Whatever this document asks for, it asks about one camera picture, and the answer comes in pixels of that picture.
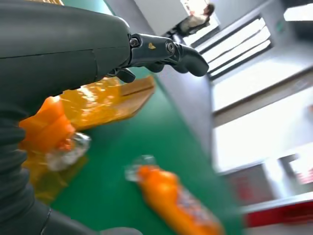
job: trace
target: plastic bottle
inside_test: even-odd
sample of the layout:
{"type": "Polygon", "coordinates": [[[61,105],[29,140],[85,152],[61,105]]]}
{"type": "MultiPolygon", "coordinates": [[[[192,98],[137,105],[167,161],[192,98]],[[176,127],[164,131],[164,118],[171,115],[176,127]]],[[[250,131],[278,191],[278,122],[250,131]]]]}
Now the plastic bottle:
{"type": "Polygon", "coordinates": [[[75,132],[64,114],[60,97],[47,98],[37,114],[23,120],[21,148],[45,154],[48,169],[60,171],[75,163],[88,148],[91,138],[75,132]]]}
{"type": "Polygon", "coordinates": [[[179,235],[222,235],[212,213],[180,183],[175,174],[160,169],[152,156],[142,156],[126,169],[145,201],[179,235]]]}

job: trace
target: person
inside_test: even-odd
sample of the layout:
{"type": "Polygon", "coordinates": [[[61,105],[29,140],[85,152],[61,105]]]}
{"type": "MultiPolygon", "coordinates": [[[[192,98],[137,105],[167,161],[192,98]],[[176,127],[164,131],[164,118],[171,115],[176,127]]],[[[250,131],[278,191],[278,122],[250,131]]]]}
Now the person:
{"type": "Polygon", "coordinates": [[[192,11],[189,6],[187,6],[187,9],[189,10],[191,15],[178,25],[179,33],[182,35],[189,34],[191,29],[197,26],[203,24],[206,24],[205,26],[210,25],[210,17],[214,12],[215,7],[213,4],[209,3],[201,14],[192,11]]]}

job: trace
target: white wall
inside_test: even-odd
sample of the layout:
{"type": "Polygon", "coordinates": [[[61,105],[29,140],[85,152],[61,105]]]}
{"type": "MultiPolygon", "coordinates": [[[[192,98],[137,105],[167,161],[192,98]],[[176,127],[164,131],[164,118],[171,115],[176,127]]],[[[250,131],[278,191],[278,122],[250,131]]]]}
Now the white wall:
{"type": "Polygon", "coordinates": [[[226,171],[313,142],[313,87],[215,128],[217,168],[226,171]]]}

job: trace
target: plastic wrap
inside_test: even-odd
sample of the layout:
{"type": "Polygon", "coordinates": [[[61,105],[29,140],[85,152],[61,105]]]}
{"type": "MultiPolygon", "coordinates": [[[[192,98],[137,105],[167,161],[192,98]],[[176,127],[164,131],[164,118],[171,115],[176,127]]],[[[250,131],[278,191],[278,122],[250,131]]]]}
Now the plastic wrap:
{"type": "Polygon", "coordinates": [[[60,95],[65,114],[76,130],[130,118],[154,92],[152,76],[121,85],[115,77],[60,95]]]}
{"type": "Polygon", "coordinates": [[[49,97],[35,116],[22,121],[26,131],[21,149],[28,153],[23,167],[29,169],[37,199],[50,203],[87,162],[90,138],[77,133],[65,116],[58,97],[49,97]]]}

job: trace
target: window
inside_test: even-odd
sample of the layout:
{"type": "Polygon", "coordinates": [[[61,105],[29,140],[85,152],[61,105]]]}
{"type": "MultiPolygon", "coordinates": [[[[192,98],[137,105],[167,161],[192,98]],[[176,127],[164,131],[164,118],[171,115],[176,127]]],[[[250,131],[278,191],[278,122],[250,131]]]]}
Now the window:
{"type": "Polygon", "coordinates": [[[208,72],[214,79],[270,48],[270,36],[264,19],[258,18],[210,45],[201,54],[209,63],[208,72]]]}

